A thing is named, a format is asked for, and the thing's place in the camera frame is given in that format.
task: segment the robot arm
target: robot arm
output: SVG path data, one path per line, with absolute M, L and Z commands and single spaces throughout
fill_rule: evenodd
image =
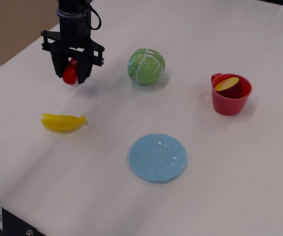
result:
M 104 47 L 92 41 L 91 30 L 101 26 L 101 19 L 90 6 L 92 0 L 58 0 L 57 15 L 59 16 L 60 32 L 42 31 L 42 49 L 51 52 L 57 76 L 62 78 L 69 58 L 77 60 L 78 83 L 82 84 L 90 76 L 93 65 L 102 66 Z M 99 18 L 99 26 L 91 27 L 91 12 Z

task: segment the green cabbage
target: green cabbage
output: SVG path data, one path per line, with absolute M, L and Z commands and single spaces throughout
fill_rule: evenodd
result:
M 129 77 L 139 84 L 157 82 L 165 70 L 165 59 L 155 50 L 140 48 L 128 62 Z

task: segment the toy food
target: toy food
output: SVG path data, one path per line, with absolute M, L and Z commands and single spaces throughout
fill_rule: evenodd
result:
M 69 85 L 74 85 L 77 80 L 77 60 L 71 59 L 65 67 L 63 81 Z
M 51 130 L 67 131 L 77 128 L 80 124 L 86 123 L 85 116 L 80 118 L 67 115 L 42 114 L 42 124 Z
M 238 77 L 231 77 L 222 80 L 215 86 L 215 91 L 223 97 L 239 98 L 242 97 L 242 85 Z
M 157 82 L 165 70 L 165 59 L 155 50 L 140 48 L 128 62 L 129 77 L 139 84 Z

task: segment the saucer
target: saucer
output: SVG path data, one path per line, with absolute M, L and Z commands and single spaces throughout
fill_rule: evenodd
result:
M 129 163 L 135 174 L 149 181 L 168 181 L 183 172 L 187 154 L 182 144 L 166 134 L 149 134 L 130 149 Z

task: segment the banana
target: banana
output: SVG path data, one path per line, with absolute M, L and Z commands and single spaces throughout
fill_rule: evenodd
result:
M 74 116 L 44 113 L 41 116 L 41 122 L 48 129 L 67 131 L 77 128 L 80 124 L 85 124 L 86 118 L 85 116 L 78 118 Z

